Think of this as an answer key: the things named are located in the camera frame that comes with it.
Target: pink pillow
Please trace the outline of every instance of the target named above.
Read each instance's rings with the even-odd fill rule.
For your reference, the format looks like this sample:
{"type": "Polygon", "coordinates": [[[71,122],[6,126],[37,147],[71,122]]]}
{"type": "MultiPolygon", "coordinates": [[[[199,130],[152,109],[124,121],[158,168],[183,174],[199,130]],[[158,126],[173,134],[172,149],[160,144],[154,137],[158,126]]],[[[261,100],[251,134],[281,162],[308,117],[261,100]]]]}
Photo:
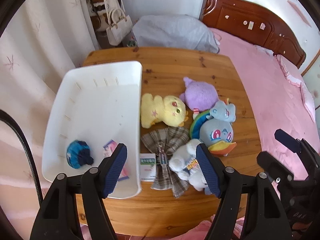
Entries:
{"type": "Polygon", "coordinates": [[[307,110],[308,114],[310,115],[312,121],[315,123],[315,102],[313,101],[313,97],[309,92],[297,67],[282,55],[277,55],[277,60],[286,80],[288,80],[292,85],[300,87],[303,105],[307,110]]]}
{"type": "Polygon", "coordinates": [[[299,79],[303,84],[305,84],[301,74],[299,73],[299,70],[297,69],[296,65],[291,63],[287,58],[284,56],[278,54],[277,55],[277,60],[280,64],[281,70],[286,77],[287,75],[291,75],[295,79],[299,79]]]}

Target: plaid fabric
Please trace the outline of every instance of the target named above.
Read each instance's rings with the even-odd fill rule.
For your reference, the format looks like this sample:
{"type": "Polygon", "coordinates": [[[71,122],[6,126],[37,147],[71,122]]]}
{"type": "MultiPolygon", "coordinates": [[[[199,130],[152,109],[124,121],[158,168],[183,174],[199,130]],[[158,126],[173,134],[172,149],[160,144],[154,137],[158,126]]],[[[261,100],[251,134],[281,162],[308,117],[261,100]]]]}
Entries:
{"type": "MultiPolygon", "coordinates": [[[[165,144],[164,151],[168,160],[170,160],[172,154],[189,141],[189,130],[184,127],[167,127],[143,135],[141,141],[151,153],[155,153],[158,157],[157,144],[159,141],[163,142],[165,144]]],[[[169,178],[164,179],[162,167],[157,158],[157,175],[151,188],[159,190],[171,188],[173,196],[178,198],[188,189],[189,184],[187,181],[180,179],[169,167],[168,170],[169,178]]]]}

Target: bed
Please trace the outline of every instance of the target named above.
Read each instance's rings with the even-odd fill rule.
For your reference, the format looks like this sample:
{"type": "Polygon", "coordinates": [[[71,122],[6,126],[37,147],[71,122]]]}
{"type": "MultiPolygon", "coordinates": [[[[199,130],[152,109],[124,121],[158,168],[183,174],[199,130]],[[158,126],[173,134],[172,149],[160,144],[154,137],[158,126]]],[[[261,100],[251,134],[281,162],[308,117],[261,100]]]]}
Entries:
{"type": "Polygon", "coordinates": [[[219,53],[231,59],[240,76],[252,106],[262,150],[293,171],[295,179],[305,179],[307,173],[297,155],[273,136],[281,128],[294,138],[305,138],[320,151],[317,127],[298,85],[304,84],[298,68],[306,54],[294,33],[270,10],[243,0],[203,0],[199,19],[212,30],[220,42],[219,53]],[[291,79],[283,66],[290,70],[291,79]]]}

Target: white handbag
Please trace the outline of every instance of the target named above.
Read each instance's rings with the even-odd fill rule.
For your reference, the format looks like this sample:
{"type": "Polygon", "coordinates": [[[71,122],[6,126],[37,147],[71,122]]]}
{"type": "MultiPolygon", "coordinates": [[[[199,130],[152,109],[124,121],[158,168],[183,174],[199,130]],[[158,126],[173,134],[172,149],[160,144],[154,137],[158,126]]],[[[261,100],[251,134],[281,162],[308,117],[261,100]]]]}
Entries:
{"type": "Polygon", "coordinates": [[[109,27],[107,36],[110,45],[117,46],[132,30],[132,21],[130,16],[125,15],[123,1],[121,0],[121,9],[117,0],[104,0],[109,27]]]}

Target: blue pony plush toy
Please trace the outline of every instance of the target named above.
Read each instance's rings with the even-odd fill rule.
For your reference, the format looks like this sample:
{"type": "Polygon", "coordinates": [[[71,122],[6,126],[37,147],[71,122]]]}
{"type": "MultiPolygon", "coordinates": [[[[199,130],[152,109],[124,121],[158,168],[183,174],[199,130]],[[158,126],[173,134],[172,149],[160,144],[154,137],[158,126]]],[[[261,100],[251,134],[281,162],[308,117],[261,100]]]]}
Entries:
{"type": "Polygon", "coordinates": [[[199,139],[215,155],[227,156],[236,147],[231,123],[236,120],[236,107],[219,100],[213,108],[199,114],[190,127],[190,138],[199,139]]]}

